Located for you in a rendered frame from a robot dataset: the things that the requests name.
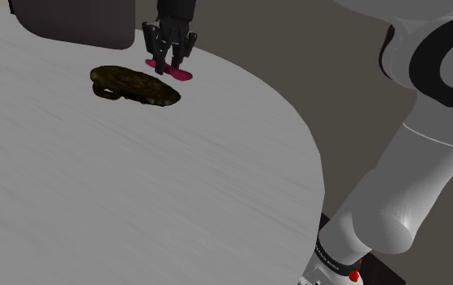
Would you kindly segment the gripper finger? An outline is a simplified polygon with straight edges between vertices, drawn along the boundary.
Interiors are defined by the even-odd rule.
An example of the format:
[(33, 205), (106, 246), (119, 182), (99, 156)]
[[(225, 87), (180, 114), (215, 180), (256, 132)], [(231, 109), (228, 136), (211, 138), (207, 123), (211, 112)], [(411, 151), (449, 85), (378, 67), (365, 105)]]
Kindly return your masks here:
[(165, 58), (171, 45), (171, 27), (168, 23), (143, 22), (143, 34), (147, 51), (152, 55), (157, 74), (165, 72)]
[(178, 69), (182, 64), (183, 59), (190, 56), (197, 38), (197, 33), (189, 32), (187, 36), (184, 36), (177, 43), (172, 44), (173, 57), (171, 61), (171, 67)]

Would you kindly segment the pink utensil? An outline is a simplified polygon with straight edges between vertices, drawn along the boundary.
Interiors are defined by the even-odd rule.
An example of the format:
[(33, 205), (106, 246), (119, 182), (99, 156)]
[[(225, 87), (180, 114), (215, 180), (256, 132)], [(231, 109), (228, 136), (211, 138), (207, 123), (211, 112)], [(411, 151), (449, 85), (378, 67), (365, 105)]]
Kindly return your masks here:
[[(153, 59), (146, 59), (145, 63), (152, 68), (156, 68), (156, 61)], [(179, 81), (188, 81), (193, 78), (193, 75), (190, 72), (172, 67), (167, 63), (165, 63), (164, 73), (171, 75), (174, 79)]]

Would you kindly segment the dark olive flat pan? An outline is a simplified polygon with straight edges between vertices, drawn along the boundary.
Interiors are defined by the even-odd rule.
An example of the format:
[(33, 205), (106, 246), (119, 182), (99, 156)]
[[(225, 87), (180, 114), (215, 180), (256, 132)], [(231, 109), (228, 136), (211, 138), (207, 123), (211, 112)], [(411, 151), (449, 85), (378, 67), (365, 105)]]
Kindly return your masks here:
[(149, 74), (122, 66), (98, 66), (90, 71), (92, 91), (95, 95), (108, 100), (137, 101), (160, 107), (176, 104), (181, 95)]

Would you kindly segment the grey round table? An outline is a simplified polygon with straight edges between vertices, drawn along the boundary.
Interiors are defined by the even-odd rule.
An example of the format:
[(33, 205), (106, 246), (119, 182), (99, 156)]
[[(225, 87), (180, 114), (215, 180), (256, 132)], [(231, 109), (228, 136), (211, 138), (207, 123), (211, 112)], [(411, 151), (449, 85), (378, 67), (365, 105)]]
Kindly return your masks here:
[(96, 96), (114, 51), (46, 40), (0, 6), (0, 285), (297, 285), (320, 154), (261, 79), (196, 49), (168, 107)]

